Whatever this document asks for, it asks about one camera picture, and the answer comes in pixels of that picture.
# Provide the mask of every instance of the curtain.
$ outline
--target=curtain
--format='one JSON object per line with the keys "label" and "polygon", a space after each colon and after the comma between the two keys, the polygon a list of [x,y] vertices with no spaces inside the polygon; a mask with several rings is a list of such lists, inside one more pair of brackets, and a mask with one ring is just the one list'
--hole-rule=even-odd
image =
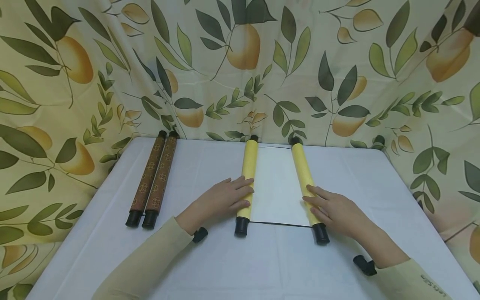
{"label": "curtain", "polygon": [[477,281],[479,35],[479,0],[0,0],[0,298],[159,130],[383,151]]}

